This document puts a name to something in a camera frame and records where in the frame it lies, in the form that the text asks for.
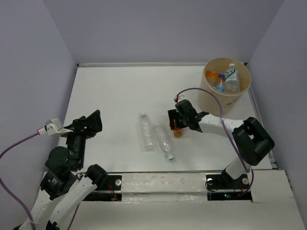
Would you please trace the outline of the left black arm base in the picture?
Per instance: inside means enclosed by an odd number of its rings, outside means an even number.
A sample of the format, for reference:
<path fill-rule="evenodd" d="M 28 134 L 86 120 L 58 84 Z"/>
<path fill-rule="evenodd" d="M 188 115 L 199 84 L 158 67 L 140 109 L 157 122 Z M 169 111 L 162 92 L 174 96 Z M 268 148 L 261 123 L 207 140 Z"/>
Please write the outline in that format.
<path fill-rule="evenodd" d="M 106 183 L 89 195 L 87 195 L 83 200 L 84 201 L 102 201 L 102 202 L 113 202 L 121 201 L 122 193 L 122 175 L 121 174 L 110 174 L 107 177 Z"/>

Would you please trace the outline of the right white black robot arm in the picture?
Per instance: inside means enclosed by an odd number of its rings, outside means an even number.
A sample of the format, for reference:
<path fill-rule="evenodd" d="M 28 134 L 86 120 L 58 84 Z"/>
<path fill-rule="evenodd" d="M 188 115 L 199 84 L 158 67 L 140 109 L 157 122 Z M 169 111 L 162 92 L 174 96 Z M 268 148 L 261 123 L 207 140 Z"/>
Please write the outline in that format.
<path fill-rule="evenodd" d="M 239 177 L 257 166 L 275 147 L 275 142 L 254 117 L 246 120 L 223 119 L 208 112 L 197 112 L 183 99 L 167 111 L 171 130 L 189 128 L 200 133 L 227 137 L 236 148 L 237 157 L 223 170 L 221 183 L 231 188 Z"/>

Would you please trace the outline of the short orange bottle orange cap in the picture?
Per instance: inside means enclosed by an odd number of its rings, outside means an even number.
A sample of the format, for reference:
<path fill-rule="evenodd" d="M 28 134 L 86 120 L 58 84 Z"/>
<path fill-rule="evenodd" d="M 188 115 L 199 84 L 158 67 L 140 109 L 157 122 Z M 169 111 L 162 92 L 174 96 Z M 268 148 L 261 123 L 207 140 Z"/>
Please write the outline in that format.
<path fill-rule="evenodd" d="M 176 138 L 179 138 L 182 136 L 182 131 L 180 128 L 177 127 L 177 124 L 176 124 L 176 120 L 174 119 L 173 120 L 173 123 L 174 123 L 174 130 L 173 130 L 173 133 L 174 133 L 174 136 Z"/>

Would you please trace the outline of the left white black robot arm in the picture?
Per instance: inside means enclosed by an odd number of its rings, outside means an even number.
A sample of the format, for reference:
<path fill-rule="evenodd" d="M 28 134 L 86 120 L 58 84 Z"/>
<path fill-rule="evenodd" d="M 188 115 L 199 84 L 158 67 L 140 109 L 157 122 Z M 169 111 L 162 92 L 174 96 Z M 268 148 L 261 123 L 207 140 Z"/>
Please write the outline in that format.
<path fill-rule="evenodd" d="M 50 151 L 45 162 L 47 172 L 41 181 L 36 202 L 18 230 L 59 230 L 87 195 L 106 185 L 108 173 L 97 164 L 89 166 L 82 178 L 75 175 L 83 168 L 87 139 L 93 138 L 102 129 L 99 110 L 74 119 L 68 126 L 63 126 L 58 118 L 54 118 L 38 129 L 40 135 L 65 138 L 66 145 Z"/>

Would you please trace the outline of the green label water bottle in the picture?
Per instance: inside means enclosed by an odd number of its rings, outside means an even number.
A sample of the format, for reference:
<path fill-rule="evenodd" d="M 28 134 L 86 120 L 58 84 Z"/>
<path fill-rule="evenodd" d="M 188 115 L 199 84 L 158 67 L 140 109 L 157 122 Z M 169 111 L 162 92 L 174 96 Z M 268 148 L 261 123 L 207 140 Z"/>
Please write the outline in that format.
<path fill-rule="evenodd" d="M 228 69 L 225 72 L 224 86 L 227 93 L 240 92 L 239 73 L 234 63 L 228 65 Z"/>

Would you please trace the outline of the blue label small bottle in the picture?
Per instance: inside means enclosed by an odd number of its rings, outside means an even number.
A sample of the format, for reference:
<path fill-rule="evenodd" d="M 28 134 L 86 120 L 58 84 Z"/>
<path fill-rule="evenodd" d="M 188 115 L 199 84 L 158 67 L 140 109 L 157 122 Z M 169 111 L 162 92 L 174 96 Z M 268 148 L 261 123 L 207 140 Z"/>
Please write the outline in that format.
<path fill-rule="evenodd" d="M 225 73 L 222 72 L 219 74 L 219 77 L 215 82 L 214 88 L 220 92 L 225 92 L 224 80 L 225 80 Z"/>

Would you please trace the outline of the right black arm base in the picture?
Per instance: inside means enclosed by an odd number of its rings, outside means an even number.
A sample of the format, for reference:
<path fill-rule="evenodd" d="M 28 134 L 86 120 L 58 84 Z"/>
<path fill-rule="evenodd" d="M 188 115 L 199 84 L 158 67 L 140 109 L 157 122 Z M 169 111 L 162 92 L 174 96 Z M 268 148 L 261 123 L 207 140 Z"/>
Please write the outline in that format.
<path fill-rule="evenodd" d="M 207 174 L 204 185 L 208 201 L 252 201 L 251 183 L 246 173 L 237 179 L 231 178 L 225 171 Z"/>

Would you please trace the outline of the orange bottle white cap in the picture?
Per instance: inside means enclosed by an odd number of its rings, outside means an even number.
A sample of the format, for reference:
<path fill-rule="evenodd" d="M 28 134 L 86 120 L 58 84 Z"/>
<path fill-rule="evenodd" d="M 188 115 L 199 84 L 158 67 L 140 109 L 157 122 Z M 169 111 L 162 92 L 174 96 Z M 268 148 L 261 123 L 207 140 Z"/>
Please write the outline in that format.
<path fill-rule="evenodd" d="M 206 79 L 209 80 L 217 80 L 219 78 L 219 73 L 215 71 L 206 71 L 205 73 Z"/>

